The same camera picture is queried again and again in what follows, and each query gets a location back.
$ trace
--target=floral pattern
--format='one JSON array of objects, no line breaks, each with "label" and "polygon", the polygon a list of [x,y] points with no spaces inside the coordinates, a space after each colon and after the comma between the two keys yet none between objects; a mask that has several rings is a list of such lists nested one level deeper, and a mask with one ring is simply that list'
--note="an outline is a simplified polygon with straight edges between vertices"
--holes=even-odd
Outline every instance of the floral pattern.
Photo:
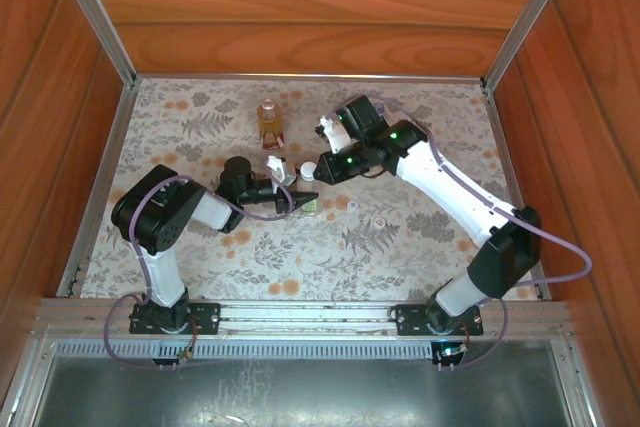
[{"label": "floral pattern", "polygon": [[[479,86],[306,80],[142,82],[101,222],[83,297],[143,289],[132,250],[110,222],[114,203],[155,164],[215,188],[229,157],[247,157],[264,173],[256,107],[280,102],[286,144],[299,165],[328,150],[314,133],[318,118],[346,99],[367,95],[393,122],[400,108],[432,129],[444,155],[484,188],[507,199],[505,177]],[[322,212],[280,222],[244,219],[229,235],[190,222],[177,243],[192,297],[209,299],[423,301],[462,272],[477,252],[462,228],[415,187],[384,174],[337,186],[315,185]],[[358,203],[349,210],[350,200]],[[273,205],[248,207],[260,215]],[[385,220],[383,228],[374,225]],[[519,289],[510,298],[535,298]]]}]

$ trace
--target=mounting plate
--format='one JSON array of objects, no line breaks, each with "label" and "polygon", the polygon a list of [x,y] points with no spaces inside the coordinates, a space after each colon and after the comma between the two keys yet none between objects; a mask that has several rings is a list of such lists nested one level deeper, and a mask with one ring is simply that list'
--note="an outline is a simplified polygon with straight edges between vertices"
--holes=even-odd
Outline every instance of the mounting plate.
[{"label": "mounting plate", "polygon": [[394,320],[400,336],[460,336],[466,335],[467,332],[469,335],[475,336],[484,333],[478,306],[467,309],[460,316],[460,326],[447,333],[434,332],[431,329],[427,320],[425,304],[399,304],[392,310],[395,312]]},{"label": "mounting plate", "polygon": [[[133,306],[133,313],[131,314],[131,323],[129,324],[130,334],[181,334],[191,335],[193,334],[193,324],[189,321],[186,322],[184,328],[180,332],[168,332],[166,329],[162,329],[159,326],[148,322],[144,319],[144,316],[139,316],[139,305]],[[220,325],[220,304],[213,304],[209,302],[189,302],[187,304],[187,312],[189,317],[193,317],[198,325],[198,335],[217,335],[218,326]]]}]

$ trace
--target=gray leaf pattern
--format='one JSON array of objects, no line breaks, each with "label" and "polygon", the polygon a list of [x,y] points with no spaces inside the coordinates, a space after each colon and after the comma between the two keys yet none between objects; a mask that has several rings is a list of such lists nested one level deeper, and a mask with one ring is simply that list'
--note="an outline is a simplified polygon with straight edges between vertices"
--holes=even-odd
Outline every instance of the gray leaf pattern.
[{"label": "gray leaf pattern", "polygon": [[[433,130],[443,153],[492,194],[507,199],[486,105],[477,85],[307,80],[144,79],[105,205],[81,295],[117,297],[144,287],[130,246],[110,222],[114,203],[154,164],[215,189],[224,161],[247,157],[264,174],[255,108],[280,102],[294,164],[328,150],[313,128],[321,115],[365,94],[384,104],[390,122],[401,108]],[[463,272],[477,249],[433,201],[391,174],[318,185],[322,212],[294,212],[280,222],[244,219],[225,235],[187,224],[176,244],[181,276],[193,298],[323,301],[424,301]],[[356,211],[347,202],[356,200]],[[250,206],[274,215],[271,204]],[[373,219],[386,221],[383,229]],[[527,298],[518,292],[510,298]]]}]

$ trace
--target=glass bottle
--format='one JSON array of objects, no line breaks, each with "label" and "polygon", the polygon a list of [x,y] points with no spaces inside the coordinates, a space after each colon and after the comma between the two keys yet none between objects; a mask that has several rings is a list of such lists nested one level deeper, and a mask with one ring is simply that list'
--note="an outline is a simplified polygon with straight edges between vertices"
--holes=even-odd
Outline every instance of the glass bottle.
[{"label": "glass bottle", "polygon": [[274,150],[284,145],[282,110],[273,100],[265,99],[258,107],[258,124],[263,149]]},{"label": "glass bottle", "polygon": [[301,192],[318,192],[318,198],[307,202],[300,207],[300,211],[309,216],[318,215],[322,211],[322,193],[320,192],[320,182],[313,177],[316,164],[305,162],[300,166],[300,180],[298,180],[298,190]]}]

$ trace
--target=small bottle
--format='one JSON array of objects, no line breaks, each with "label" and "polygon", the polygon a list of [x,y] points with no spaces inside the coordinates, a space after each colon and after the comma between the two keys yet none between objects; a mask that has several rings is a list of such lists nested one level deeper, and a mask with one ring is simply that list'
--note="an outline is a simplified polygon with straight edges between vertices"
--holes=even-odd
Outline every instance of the small bottle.
[{"label": "small bottle", "polygon": [[265,99],[258,107],[258,123],[263,149],[274,150],[284,145],[282,110],[273,100]]},{"label": "small bottle", "polygon": [[300,166],[300,180],[298,181],[298,190],[301,192],[318,192],[318,198],[307,202],[300,211],[309,216],[318,215],[322,210],[322,195],[319,191],[320,182],[316,182],[313,172],[316,170],[316,164],[313,162],[305,162]]}]

